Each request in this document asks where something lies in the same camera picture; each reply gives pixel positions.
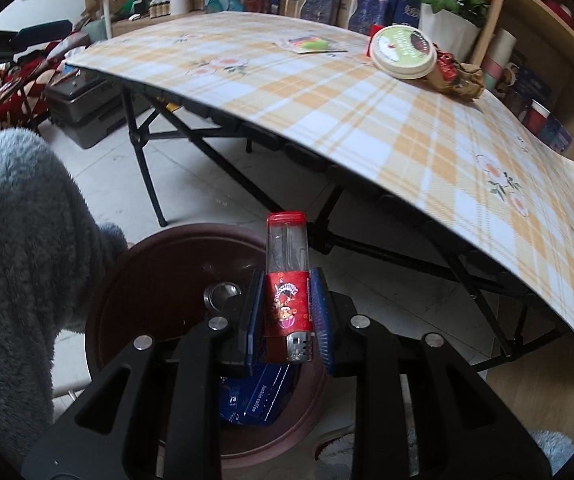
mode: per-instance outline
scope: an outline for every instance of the brown flower pot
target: brown flower pot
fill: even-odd
[[[127,251],[100,286],[86,329],[93,378],[135,337],[157,340],[187,333],[204,319],[211,283],[245,283],[265,267],[265,242],[223,224],[193,224],[146,238]],[[318,354],[302,365],[291,399],[266,428],[223,424],[223,468],[265,462],[301,441],[318,421],[325,371]]]

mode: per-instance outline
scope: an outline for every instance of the table top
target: table top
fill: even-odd
[[[280,46],[310,35],[347,52]],[[147,27],[68,62],[219,108],[368,178],[505,266],[574,331],[574,162],[489,92],[465,104],[380,72],[367,43],[329,25],[221,12]]]

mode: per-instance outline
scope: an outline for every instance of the small bottle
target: small bottle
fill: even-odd
[[[158,7],[158,0],[151,0],[151,3],[149,4],[149,17],[157,18],[159,12],[160,7]]]
[[[306,363],[313,358],[309,315],[307,221],[302,212],[267,217],[267,362]]]

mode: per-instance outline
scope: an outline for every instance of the tiled floor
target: tiled floor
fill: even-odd
[[[177,113],[190,126],[205,127],[202,119],[183,110]],[[152,127],[153,131],[165,129],[169,126],[160,118]],[[131,242],[160,231],[124,128],[89,150],[78,148],[48,123],[41,130],[77,181],[98,221],[120,225]],[[283,207],[305,210],[311,217],[331,190],[324,176],[310,173],[282,153],[255,146],[254,153],[247,154],[244,141],[239,139],[209,142]],[[145,155],[170,226],[225,222],[265,234],[266,210],[187,140],[151,141]],[[342,197],[331,217],[331,228],[365,242],[439,261],[423,238],[352,196]],[[490,355],[491,330],[462,287],[341,249],[334,249],[329,256],[312,252],[311,262],[325,269],[333,290],[351,295],[360,312],[381,321],[392,332],[418,338],[438,331],[470,363]],[[491,303],[496,304],[496,298],[491,298]],[[61,334],[56,342],[54,387],[86,377],[83,336]],[[352,382],[331,384],[323,421],[301,445],[260,468],[230,472],[227,478],[291,477],[291,469],[283,464],[293,463],[303,452],[310,456],[318,436],[351,421]],[[59,409],[68,402],[57,400]],[[310,469],[299,472],[301,478],[309,478],[308,474]]]

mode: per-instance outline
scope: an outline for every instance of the red cup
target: red cup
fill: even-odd
[[[536,101],[532,101],[532,107],[527,110],[523,124],[525,128],[536,136],[541,133],[541,130],[547,124],[549,116],[550,111],[547,108]]]

